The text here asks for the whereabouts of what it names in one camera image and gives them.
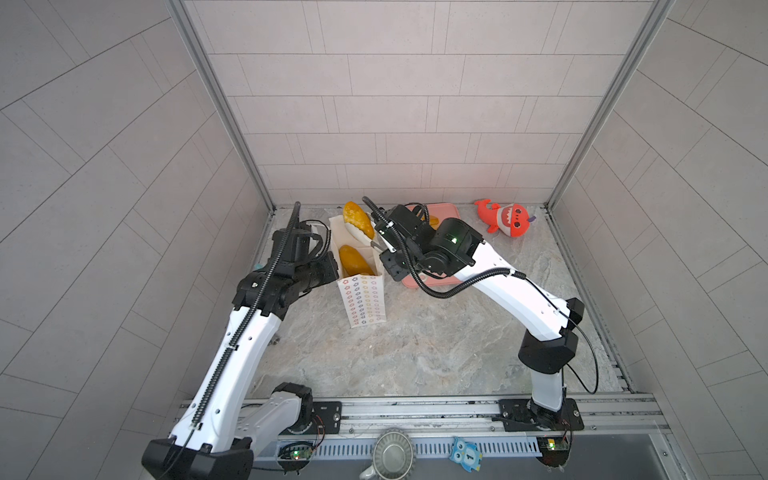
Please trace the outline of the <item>small bread roll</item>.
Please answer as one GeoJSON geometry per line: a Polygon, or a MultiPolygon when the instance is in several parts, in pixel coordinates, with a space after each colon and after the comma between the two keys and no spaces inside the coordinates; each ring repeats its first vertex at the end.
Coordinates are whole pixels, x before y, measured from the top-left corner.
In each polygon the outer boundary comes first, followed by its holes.
{"type": "Polygon", "coordinates": [[[354,201],[347,202],[342,209],[343,221],[360,225],[371,222],[368,214],[354,201]]]}

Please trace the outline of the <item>long oval bread loaf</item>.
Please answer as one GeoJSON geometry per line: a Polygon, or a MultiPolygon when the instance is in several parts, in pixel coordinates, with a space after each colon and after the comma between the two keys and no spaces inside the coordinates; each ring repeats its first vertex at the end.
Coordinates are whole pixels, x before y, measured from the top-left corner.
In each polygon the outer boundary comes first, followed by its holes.
{"type": "Polygon", "coordinates": [[[338,255],[345,277],[376,276],[375,269],[356,248],[342,245],[338,250],[338,255]]]}

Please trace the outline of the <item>white printed paper bag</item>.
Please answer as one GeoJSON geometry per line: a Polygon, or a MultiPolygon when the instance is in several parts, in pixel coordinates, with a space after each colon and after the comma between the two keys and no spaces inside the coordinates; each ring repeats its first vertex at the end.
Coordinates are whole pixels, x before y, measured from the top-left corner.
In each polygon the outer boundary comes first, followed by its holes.
{"type": "Polygon", "coordinates": [[[384,267],[379,253],[370,243],[361,243],[346,228],[342,215],[331,217],[330,251],[337,263],[339,279],[336,281],[351,328],[370,326],[386,321],[384,301],[384,267]],[[358,251],[373,275],[351,275],[343,267],[340,249],[350,246],[358,251]]]}

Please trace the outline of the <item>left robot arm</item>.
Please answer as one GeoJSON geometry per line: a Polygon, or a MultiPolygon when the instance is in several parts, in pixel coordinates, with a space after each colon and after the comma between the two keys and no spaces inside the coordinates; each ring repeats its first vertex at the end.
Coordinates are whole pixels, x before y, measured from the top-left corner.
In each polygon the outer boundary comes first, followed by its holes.
{"type": "Polygon", "coordinates": [[[142,466],[154,479],[246,479],[256,454],[288,428],[312,425],[312,391],[282,383],[247,416],[238,419],[246,394],[288,308],[314,288],[338,278],[330,251],[331,230],[291,214],[273,234],[265,266],[237,285],[233,308],[216,356],[191,404],[164,439],[149,442],[142,466]]]}

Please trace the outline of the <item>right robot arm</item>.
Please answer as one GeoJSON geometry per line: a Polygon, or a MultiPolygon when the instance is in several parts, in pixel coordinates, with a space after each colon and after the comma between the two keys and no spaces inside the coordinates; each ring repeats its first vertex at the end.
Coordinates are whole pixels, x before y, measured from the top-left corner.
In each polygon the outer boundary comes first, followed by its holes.
{"type": "Polygon", "coordinates": [[[563,300],[541,289],[514,268],[464,220],[448,217],[430,223],[420,203],[383,210],[369,198],[342,208],[348,233],[372,248],[396,282],[406,277],[436,299],[449,299],[471,288],[500,305],[526,328],[519,360],[530,370],[532,394],[507,423],[541,430],[573,427],[566,409],[563,370],[575,357],[584,304],[563,300]]]}

